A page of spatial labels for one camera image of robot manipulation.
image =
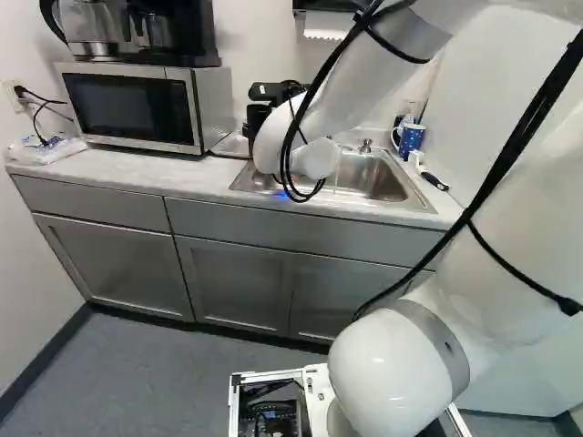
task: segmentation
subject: microwave window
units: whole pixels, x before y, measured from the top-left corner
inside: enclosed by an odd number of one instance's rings
[[[84,134],[197,145],[184,82],[76,73],[63,78]]]
[[[77,92],[77,103],[89,129],[154,129],[148,91],[143,87],[85,84]]]

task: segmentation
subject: gray countertop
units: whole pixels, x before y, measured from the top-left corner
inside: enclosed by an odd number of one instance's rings
[[[447,193],[431,186],[402,162],[399,165],[436,212],[410,211],[399,208],[396,203],[332,202],[317,196],[300,205],[280,196],[229,190],[245,162],[214,156],[182,158],[96,147],[47,166],[8,162],[6,170],[16,175],[93,187],[426,229],[448,229],[462,212]]]

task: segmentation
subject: stainless steel microwave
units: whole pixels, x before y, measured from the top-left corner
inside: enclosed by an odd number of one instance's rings
[[[230,69],[57,63],[89,143],[202,155],[235,129]]]

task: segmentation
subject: blue mug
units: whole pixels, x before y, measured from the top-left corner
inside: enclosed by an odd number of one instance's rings
[[[406,162],[409,159],[409,154],[412,150],[419,150],[421,148],[423,140],[425,139],[426,130],[427,128],[423,125],[405,123],[399,146],[397,147],[393,142],[393,145],[397,148],[399,156],[403,161]]]

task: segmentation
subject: sink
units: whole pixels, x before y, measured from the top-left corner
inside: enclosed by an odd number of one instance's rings
[[[302,193],[310,193],[315,181],[294,176],[294,185]],[[260,173],[250,161],[230,185],[230,189],[267,195],[281,195],[283,188],[272,175]],[[343,151],[338,170],[326,179],[313,200],[338,203],[391,203],[399,208],[432,211],[413,182],[394,162],[388,152]]]

